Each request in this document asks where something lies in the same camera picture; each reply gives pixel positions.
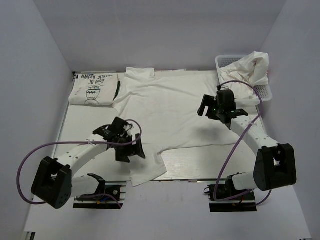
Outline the white cartoon print t-shirt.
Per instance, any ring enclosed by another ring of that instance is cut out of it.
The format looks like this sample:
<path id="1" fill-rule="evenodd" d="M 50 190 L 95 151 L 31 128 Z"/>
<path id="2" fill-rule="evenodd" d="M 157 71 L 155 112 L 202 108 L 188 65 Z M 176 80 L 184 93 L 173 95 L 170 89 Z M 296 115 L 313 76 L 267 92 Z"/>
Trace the white cartoon print t-shirt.
<path id="1" fill-rule="evenodd" d="M 133 134 L 142 134 L 145 158 L 131 158 L 134 187 L 166 173 L 164 151 L 236 143 L 239 137 L 224 124 L 197 113 L 204 95 L 216 95 L 218 83 L 216 72 L 157 76 L 153 68 L 126 69 L 113 107 L 121 119 L 138 122 Z"/>

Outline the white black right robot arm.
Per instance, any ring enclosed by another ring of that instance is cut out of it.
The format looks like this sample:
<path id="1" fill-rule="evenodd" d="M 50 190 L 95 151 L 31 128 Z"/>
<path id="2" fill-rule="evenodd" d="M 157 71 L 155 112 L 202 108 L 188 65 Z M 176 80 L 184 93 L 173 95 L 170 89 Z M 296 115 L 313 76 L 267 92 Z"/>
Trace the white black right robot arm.
<path id="1" fill-rule="evenodd" d="M 231 90 L 219 90 L 216 96 L 204 95 L 197 114 L 226 125 L 256 156 L 252 172 L 227 177 L 225 192 L 229 198 L 236 200 L 246 190 L 265 192 L 296 184 L 294 148 L 269 137 L 254 124 L 244 109 L 237 109 Z"/>

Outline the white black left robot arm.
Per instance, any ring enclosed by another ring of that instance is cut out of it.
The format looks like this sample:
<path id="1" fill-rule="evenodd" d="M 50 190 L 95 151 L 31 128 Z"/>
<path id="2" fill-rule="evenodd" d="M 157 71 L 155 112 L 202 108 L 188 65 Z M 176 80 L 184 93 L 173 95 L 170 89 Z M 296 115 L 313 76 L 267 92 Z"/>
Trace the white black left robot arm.
<path id="1" fill-rule="evenodd" d="M 85 141 L 75 141 L 76 146 L 56 158 L 43 158 L 39 164 L 31 192 L 55 209 L 62 208 L 70 198 L 119 201 L 106 193 L 106 180 L 94 173 L 76 177 L 75 174 L 95 157 L 109 149 L 115 150 L 117 162 L 129 163 L 131 157 L 145 159 L 142 145 L 142 128 L 133 120 L 116 117 L 111 124 L 95 129 Z"/>

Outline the folded white Charlie Brown t-shirt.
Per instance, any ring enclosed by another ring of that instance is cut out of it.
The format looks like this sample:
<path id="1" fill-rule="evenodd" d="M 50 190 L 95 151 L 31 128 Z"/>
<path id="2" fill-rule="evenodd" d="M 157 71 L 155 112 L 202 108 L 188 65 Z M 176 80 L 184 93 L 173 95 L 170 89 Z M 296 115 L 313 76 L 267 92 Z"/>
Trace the folded white Charlie Brown t-shirt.
<path id="1" fill-rule="evenodd" d="M 68 101 L 74 106 L 111 106 L 120 86 L 120 78 L 116 73 L 77 74 Z"/>

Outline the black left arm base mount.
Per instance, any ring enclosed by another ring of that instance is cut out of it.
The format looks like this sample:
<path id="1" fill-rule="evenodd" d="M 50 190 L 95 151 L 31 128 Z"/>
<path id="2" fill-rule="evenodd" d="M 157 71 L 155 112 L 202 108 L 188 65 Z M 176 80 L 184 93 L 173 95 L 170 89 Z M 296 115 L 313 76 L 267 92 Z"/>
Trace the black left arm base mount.
<path id="1" fill-rule="evenodd" d="M 73 202 L 74 209 L 88 210 L 120 210 L 124 204 L 127 192 L 127 182 L 107 182 L 104 192 L 98 197 L 76 197 Z"/>

